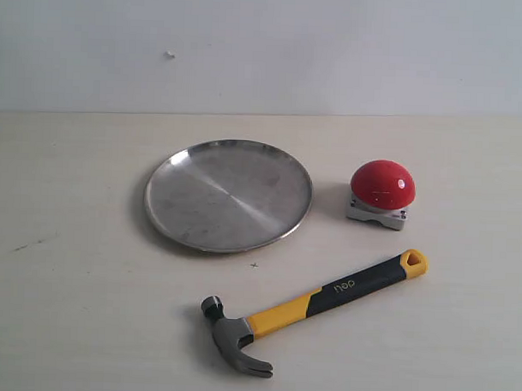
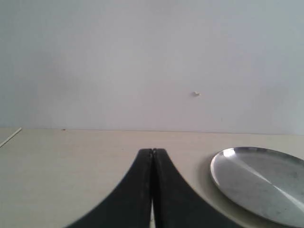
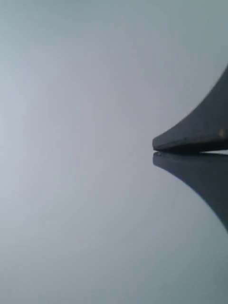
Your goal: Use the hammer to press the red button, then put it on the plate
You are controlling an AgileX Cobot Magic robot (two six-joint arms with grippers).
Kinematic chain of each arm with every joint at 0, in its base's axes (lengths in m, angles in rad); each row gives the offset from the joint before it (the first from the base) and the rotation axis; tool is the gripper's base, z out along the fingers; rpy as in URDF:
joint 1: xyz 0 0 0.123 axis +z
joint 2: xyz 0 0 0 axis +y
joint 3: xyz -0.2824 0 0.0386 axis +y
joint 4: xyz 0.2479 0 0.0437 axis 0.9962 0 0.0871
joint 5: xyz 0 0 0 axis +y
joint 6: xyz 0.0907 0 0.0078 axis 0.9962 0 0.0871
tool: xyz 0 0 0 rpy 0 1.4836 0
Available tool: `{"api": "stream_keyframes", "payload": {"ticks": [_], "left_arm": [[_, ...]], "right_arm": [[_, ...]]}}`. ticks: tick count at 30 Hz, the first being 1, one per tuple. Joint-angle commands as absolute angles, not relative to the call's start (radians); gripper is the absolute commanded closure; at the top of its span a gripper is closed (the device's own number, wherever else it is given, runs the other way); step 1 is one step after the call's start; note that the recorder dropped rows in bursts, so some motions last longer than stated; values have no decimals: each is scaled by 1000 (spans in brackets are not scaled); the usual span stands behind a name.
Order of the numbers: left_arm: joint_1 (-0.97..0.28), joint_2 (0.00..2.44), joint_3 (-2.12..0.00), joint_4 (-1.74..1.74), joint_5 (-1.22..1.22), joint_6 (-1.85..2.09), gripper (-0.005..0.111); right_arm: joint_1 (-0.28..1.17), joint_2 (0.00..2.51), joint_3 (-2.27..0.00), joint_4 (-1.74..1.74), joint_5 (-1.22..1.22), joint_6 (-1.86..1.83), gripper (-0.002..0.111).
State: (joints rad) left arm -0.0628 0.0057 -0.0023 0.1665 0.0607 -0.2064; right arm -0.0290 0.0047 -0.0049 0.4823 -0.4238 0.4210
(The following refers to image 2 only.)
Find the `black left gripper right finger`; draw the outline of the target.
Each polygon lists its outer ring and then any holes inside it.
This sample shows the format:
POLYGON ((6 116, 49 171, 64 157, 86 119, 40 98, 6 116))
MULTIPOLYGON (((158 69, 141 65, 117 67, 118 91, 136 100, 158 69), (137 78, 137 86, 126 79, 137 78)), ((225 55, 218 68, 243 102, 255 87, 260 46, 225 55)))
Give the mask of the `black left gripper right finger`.
POLYGON ((152 151, 152 202, 157 228, 236 228, 185 181, 165 149, 152 151))

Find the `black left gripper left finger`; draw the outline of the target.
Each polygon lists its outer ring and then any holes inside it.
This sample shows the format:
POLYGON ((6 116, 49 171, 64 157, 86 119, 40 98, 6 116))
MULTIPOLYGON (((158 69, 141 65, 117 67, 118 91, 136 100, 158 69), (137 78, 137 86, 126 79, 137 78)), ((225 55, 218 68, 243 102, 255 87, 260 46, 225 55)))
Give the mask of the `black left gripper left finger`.
POLYGON ((151 172, 152 149, 141 149, 115 189, 68 227, 148 228, 152 204, 151 172))

